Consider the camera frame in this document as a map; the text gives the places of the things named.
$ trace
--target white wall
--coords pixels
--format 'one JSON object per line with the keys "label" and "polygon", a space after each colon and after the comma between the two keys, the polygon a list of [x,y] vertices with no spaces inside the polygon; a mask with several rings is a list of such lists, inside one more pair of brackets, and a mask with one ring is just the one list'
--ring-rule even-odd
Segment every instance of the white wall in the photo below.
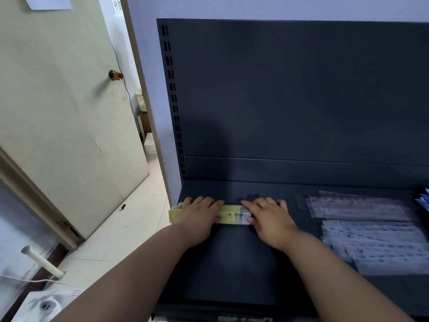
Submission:
{"label": "white wall", "polygon": [[[31,245],[48,257],[57,244],[50,230],[0,181],[0,274],[31,279],[39,266],[21,249]],[[0,319],[25,286],[25,282],[0,278]]]}
{"label": "white wall", "polygon": [[[111,0],[98,0],[103,12],[104,21],[109,32],[110,41],[118,56],[119,66],[124,74],[125,84],[131,95],[132,112],[136,114],[139,108],[134,93],[140,89],[140,80],[137,74],[136,63],[132,55],[130,39],[126,30],[124,17],[116,17]],[[134,115],[137,129],[140,131],[140,125],[137,117]]]}
{"label": "white wall", "polygon": [[429,0],[128,0],[173,203],[181,182],[157,18],[429,21]]}

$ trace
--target pipe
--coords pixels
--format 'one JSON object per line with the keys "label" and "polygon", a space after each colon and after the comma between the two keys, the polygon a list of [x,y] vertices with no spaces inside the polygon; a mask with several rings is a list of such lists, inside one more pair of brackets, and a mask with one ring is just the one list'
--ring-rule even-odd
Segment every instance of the pipe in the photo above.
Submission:
{"label": "pipe", "polygon": [[49,271],[51,274],[53,274],[57,278],[61,279],[64,276],[64,272],[62,272],[55,265],[53,265],[51,262],[49,262],[44,257],[42,257],[31,246],[27,245],[26,247],[24,247],[21,250],[21,253],[25,254],[29,258],[33,259],[37,264],[44,267],[47,271]]}

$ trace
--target person's left hand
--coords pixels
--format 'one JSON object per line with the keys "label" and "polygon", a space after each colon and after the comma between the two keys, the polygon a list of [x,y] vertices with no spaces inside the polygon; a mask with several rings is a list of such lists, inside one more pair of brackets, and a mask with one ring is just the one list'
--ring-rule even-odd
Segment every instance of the person's left hand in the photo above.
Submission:
{"label": "person's left hand", "polygon": [[221,210],[223,200],[215,202],[210,197],[198,197],[192,202],[187,197],[183,202],[183,210],[175,225],[186,232],[190,246],[200,244],[210,235],[212,224],[217,220],[217,213]]}

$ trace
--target finger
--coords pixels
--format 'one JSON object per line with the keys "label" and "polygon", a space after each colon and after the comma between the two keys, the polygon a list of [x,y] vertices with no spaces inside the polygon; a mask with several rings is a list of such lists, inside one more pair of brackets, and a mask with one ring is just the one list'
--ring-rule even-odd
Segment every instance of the finger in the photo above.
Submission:
{"label": "finger", "polygon": [[224,203],[225,203],[225,201],[223,201],[223,200],[217,200],[216,202],[212,203],[212,205],[209,207],[209,209],[217,214],[222,209],[222,206]]}
{"label": "finger", "polygon": [[256,203],[257,205],[259,205],[261,208],[266,208],[269,205],[267,200],[265,200],[263,197],[259,197],[256,200],[254,200],[253,202]]}
{"label": "finger", "polygon": [[247,209],[249,209],[249,211],[253,213],[256,217],[259,216],[261,212],[261,207],[258,206],[256,203],[253,203],[247,200],[242,200],[242,205],[244,205]]}
{"label": "finger", "polygon": [[215,200],[211,197],[206,197],[204,198],[204,200],[201,202],[202,205],[207,206],[207,208],[214,202]]}
{"label": "finger", "polygon": [[198,197],[194,200],[194,203],[201,203],[204,200],[204,197]]}
{"label": "finger", "polygon": [[276,204],[278,204],[278,206],[284,210],[287,211],[287,204],[285,200],[277,200]]}
{"label": "finger", "polygon": [[183,206],[182,206],[182,208],[183,208],[183,209],[185,209],[188,205],[190,205],[190,204],[192,203],[192,201],[193,201],[193,198],[191,198],[191,197],[187,197],[187,198],[185,199],[185,201],[183,201]]}
{"label": "finger", "polygon": [[274,201],[272,198],[270,198],[270,197],[265,198],[265,200],[266,200],[269,204],[276,204],[276,203],[275,203],[275,201]]}
{"label": "finger", "polygon": [[259,221],[256,218],[253,217],[249,217],[247,218],[248,223],[250,223],[250,225],[252,225],[253,227],[255,227],[256,232],[259,235],[259,232],[261,231],[261,225],[259,224]]}

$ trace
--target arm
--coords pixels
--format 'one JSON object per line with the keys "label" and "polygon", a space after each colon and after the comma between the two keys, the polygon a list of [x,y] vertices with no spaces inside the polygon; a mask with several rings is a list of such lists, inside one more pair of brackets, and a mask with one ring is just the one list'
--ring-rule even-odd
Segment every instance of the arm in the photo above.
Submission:
{"label": "arm", "polygon": [[284,200],[259,198],[242,204],[255,216],[249,222],[258,237],[289,257],[323,321],[413,321],[317,238],[300,231]]}
{"label": "arm", "polygon": [[223,201],[186,198],[179,221],[161,229],[96,281],[54,322],[147,321],[180,257],[210,234]]}

